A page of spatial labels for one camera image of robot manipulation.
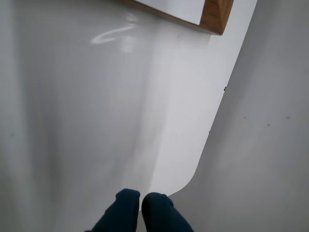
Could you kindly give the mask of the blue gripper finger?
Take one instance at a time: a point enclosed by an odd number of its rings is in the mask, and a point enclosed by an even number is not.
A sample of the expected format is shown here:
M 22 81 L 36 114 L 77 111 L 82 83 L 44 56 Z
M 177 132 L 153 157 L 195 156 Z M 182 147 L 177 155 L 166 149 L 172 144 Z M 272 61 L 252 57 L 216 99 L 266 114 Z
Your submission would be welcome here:
M 92 232 L 135 232 L 140 206 L 140 193 L 123 189 L 115 196 L 115 201 L 91 229 Z
M 192 232 L 186 219 L 165 194 L 147 194 L 141 205 L 143 220 L 148 232 Z

